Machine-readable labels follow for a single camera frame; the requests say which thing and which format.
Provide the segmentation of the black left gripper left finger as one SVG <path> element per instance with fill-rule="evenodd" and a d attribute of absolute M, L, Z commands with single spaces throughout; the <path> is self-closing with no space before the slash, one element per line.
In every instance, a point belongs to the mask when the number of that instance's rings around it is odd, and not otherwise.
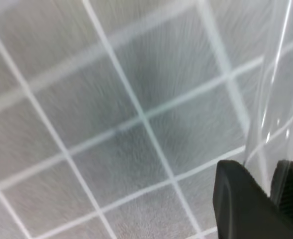
<path fill-rule="evenodd" d="M 213 206 L 220 239 L 293 239 L 293 222 L 237 161 L 218 162 Z"/>

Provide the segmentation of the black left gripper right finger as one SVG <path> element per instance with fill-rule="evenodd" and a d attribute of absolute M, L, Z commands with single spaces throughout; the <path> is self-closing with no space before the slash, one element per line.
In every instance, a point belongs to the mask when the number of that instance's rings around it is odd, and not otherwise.
<path fill-rule="evenodd" d="M 271 183 L 271 200 L 293 222 L 293 161 L 277 162 Z"/>

